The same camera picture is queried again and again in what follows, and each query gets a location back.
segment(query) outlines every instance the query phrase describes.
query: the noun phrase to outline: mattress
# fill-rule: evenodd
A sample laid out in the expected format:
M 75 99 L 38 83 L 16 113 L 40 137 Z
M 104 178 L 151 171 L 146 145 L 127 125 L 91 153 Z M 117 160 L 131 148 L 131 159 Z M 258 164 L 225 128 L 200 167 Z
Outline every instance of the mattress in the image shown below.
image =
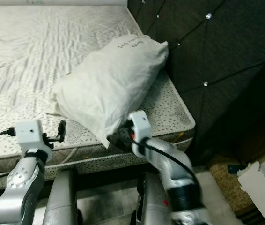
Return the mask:
M 0 6 L 0 131 L 19 120 L 40 119 L 44 132 L 56 135 L 60 120 L 67 121 L 65 141 L 55 143 L 46 179 L 61 168 L 91 173 L 145 162 L 127 144 L 106 149 L 81 124 L 44 113 L 58 79 L 90 52 L 126 34 L 142 33 L 124 6 Z M 176 142 L 180 150 L 189 146 L 195 122 L 165 72 L 140 109 L 153 136 Z M 0 173 L 11 171 L 20 153 L 15 137 L 0 136 Z

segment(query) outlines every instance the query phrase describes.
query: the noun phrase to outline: floor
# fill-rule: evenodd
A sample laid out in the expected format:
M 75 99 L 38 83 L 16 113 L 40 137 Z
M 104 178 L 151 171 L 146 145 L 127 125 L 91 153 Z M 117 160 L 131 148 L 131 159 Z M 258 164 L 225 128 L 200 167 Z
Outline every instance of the floor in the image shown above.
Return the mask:
M 205 168 L 195 168 L 195 173 L 201 183 L 203 202 L 213 225 L 242 225 L 211 173 Z M 78 208 L 83 214 L 84 225 L 129 225 L 138 198 L 136 184 L 137 180 L 129 180 L 79 191 Z M 38 202 L 33 225 L 42 224 L 46 203 L 47 199 Z

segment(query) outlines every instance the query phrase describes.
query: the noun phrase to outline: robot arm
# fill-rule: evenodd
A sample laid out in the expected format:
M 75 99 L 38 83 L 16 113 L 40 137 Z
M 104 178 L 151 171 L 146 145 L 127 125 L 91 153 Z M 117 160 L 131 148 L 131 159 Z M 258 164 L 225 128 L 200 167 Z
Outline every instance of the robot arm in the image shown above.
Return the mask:
M 191 162 L 176 146 L 151 137 L 151 127 L 144 111 L 129 114 L 133 123 L 134 141 L 158 149 L 180 161 L 192 170 Z M 135 155 L 145 158 L 159 170 L 160 179 L 172 208 L 171 219 L 177 225 L 211 225 L 207 209 L 201 202 L 199 184 L 189 172 L 168 157 L 147 147 L 132 144 Z
M 23 158 L 8 175 L 0 197 L 0 224 L 32 224 L 37 197 L 44 185 L 45 163 L 52 158 L 53 144 L 49 142 L 62 142 L 65 126 L 62 120 L 58 135 L 47 137 L 40 120 L 16 123 L 15 133 Z

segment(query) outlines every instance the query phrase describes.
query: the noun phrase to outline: white pillow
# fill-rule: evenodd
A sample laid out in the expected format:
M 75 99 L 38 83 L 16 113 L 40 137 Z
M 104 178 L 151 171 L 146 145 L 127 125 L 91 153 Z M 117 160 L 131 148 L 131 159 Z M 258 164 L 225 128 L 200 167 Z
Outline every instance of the white pillow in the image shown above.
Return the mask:
M 107 136 L 138 109 L 167 56 L 167 42 L 118 37 L 54 85 L 47 113 L 81 123 L 107 148 Z

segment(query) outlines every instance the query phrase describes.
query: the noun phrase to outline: tufted headboard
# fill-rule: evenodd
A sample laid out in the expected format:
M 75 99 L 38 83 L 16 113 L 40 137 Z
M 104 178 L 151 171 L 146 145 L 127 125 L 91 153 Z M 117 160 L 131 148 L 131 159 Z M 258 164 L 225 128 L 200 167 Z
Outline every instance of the tufted headboard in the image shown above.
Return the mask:
M 129 0 L 144 34 L 168 41 L 166 65 L 197 124 L 206 162 L 265 113 L 265 0 Z

